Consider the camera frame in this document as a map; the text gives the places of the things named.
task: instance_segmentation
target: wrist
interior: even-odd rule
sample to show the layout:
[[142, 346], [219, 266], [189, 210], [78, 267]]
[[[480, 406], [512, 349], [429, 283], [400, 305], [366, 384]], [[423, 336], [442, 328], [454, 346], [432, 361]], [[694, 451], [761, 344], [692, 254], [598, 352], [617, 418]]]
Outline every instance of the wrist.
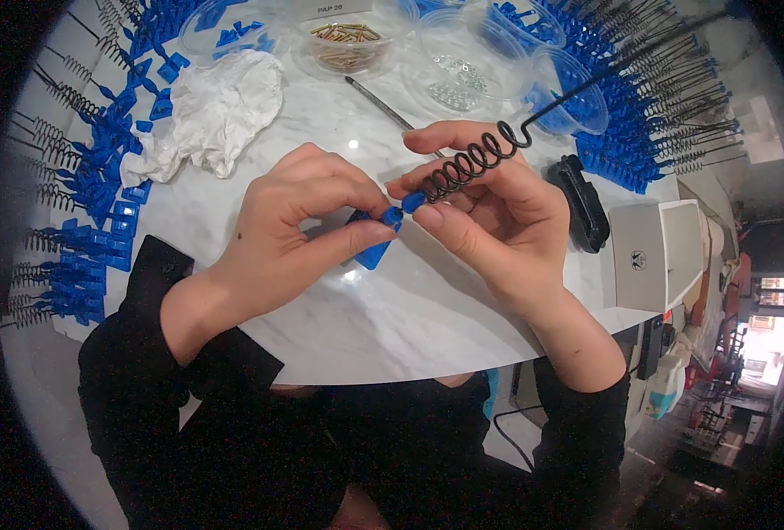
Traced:
[[224, 311], [227, 298], [204, 270], [178, 281], [162, 299], [159, 323], [178, 364], [192, 362], [207, 342], [234, 326]]
[[523, 318], [535, 333], [546, 333], [566, 325], [575, 303], [574, 295], [560, 285], [546, 295], [538, 295], [537, 302], [530, 305]]

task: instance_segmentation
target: person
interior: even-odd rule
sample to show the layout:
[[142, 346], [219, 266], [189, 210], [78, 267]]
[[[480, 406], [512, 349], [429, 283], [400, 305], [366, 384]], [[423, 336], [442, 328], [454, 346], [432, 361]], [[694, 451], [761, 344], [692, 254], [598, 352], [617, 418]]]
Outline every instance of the person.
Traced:
[[[486, 131], [495, 125], [438, 122], [404, 143], [419, 154], [462, 150]], [[403, 198], [442, 163], [387, 183], [388, 195]], [[390, 204], [368, 175], [308, 143], [250, 183], [227, 248], [208, 269], [188, 276], [191, 259], [146, 238], [120, 309], [80, 351], [91, 448], [130, 526], [597, 524], [618, 492], [629, 383], [618, 345], [563, 287], [562, 191], [516, 154], [412, 216], [532, 327], [547, 354], [535, 360], [548, 422], [533, 472], [483, 453], [482, 372], [272, 388], [283, 365], [236, 326], [396, 237], [375, 220], [312, 240], [300, 231], [301, 221], [345, 206], [377, 219]], [[203, 403], [178, 431], [189, 392]]]

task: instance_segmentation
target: right hand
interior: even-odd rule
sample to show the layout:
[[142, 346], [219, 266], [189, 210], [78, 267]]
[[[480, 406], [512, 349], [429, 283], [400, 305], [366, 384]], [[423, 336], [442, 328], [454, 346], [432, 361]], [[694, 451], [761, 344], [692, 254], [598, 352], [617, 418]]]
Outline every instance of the right hand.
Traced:
[[[500, 140], [505, 153], [510, 150], [495, 124], [474, 121], [440, 121], [409, 131], [404, 134], [404, 145], [418, 154], [442, 148], [465, 151], [469, 143], [479, 144], [485, 132]], [[416, 191], [446, 160], [420, 165], [388, 182], [388, 194], [402, 199]], [[566, 197], [560, 188], [536, 175], [521, 153], [445, 201], [425, 203], [413, 220], [480, 274], [497, 299], [535, 322], [563, 298], [569, 223]]]

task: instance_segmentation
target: paper label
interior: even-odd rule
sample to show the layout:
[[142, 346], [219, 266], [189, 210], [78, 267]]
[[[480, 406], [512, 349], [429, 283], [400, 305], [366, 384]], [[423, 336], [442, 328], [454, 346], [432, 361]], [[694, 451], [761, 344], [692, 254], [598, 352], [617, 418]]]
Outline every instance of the paper label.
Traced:
[[301, 20], [312, 20], [332, 15], [371, 11], [373, 7], [374, 0], [302, 0], [298, 10]]

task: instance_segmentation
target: black sweater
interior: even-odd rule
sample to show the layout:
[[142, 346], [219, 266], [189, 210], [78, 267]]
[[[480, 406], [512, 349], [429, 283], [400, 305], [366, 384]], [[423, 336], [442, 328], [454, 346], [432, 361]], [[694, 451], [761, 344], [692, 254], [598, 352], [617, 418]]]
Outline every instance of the black sweater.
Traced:
[[[131, 528], [323, 528], [351, 482], [393, 529], [574, 528], [618, 492], [627, 377], [580, 394], [536, 360], [549, 421], [522, 472], [482, 451], [482, 373], [280, 397], [268, 388], [282, 364], [238, 328], [178, 366], [159, 305], [190, 266], [148, 236], [121, 308], [80, 351], [91, 449]], [[178, 432], [189, 391], [203, 404]]]

